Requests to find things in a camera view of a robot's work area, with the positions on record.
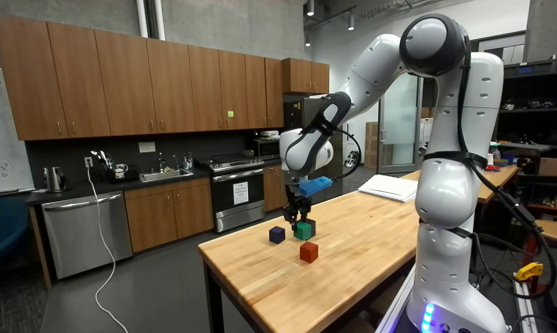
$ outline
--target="sink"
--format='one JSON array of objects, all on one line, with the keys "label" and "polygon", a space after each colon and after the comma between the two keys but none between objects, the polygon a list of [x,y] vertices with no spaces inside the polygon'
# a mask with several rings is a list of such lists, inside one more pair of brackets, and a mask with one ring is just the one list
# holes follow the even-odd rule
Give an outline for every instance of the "sink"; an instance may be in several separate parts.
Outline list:
[{"label": "sink", "polygon": [[168,171],[166,173],[141,173],[141,181],[156,181],[162,179],[173,179],[177,177],[187,177],[192,176],[193,173],[185,169],[179,169],[174,171]]}]

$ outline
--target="refrigerator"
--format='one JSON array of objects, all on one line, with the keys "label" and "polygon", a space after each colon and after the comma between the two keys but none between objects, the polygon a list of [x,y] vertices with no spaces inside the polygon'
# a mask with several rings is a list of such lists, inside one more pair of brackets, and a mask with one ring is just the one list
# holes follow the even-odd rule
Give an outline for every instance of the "refrigerator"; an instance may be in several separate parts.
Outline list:
[{"label": "refrigerator", "polygon": [[[298,129],[310,124],[314,116],[319,112],[323,99],[300,99],[293,102],[284,103],[284,129]],[[342,133],[336,132],[331,137],[330,142],[334,148],[334,156],[324,167],[317,169],[309,175],[309,179],[316,179],[325,176],[333,179],[344,173],[342,159]],[[291,175],[285,173],[285,179],[291,179]],[[330,187],[312,195],[312,204],[320,203],[343,194],[342,179],[333,183]]]}]

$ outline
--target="mug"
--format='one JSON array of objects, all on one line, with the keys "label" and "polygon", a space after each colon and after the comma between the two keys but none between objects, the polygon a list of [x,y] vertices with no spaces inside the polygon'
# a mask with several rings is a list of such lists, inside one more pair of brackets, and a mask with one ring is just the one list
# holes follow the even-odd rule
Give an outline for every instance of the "mug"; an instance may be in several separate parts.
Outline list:
[{"label": "mug", "polygon": [[124,170],[123,169],[116,168],[116,170],[114,170],[114,174],[116,175],[117,179],[123,179],[124,178]]},{"label": "mug", "polygon": [[121,163],[121,164],[116,164],[116,169],[122,169],[122,171],[128,171],[129,167],[128,165]]}]

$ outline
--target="red block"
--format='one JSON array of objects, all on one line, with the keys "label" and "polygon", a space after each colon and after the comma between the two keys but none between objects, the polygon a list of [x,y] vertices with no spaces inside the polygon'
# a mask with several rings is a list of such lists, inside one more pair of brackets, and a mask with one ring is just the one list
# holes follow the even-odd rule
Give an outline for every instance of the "red block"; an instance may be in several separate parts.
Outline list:
[{"label": "red block", "polygon": [[299,249],[299,256],[301,260],[312,263],[319,256],[319,247],[317,244],[305,242]]}]

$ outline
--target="oven handle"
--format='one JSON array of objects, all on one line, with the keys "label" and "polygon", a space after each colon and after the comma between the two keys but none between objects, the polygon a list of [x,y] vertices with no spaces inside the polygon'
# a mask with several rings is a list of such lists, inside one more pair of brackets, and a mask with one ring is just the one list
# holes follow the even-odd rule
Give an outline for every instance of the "oven handle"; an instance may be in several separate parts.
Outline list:
[{"label": "oven handle", "polygon": [[255,169],[251,171],[244,171],[242,173],[232,173],[230,175],[222,175],[213,177],[213,183],[220,183],[221,181],[228,181],[232,179],[242,179],[243,177],[257,175],[258,173],[263,173],[264,169]]},{"label": "oven handle", "polygon": [[[111,200],[115,200],[118,199],[122,196],[122,194],[114,194],[111,197],[108,198],[101,198],[98,200],[99,203],[104,203],[104,202],[109,202]],[[64,204],[62,206],[56,206],[56,207],[46,207],[44,208],[45,211],[63,211],[63,210],[69,210],[69,209],[77,209],[77,208],[82,208],[82,207],[87,207],[87,206],[91,206],[94,205],[95,201],[92,202],[80,202],[80,203],[69,203],[69,204]]]}]

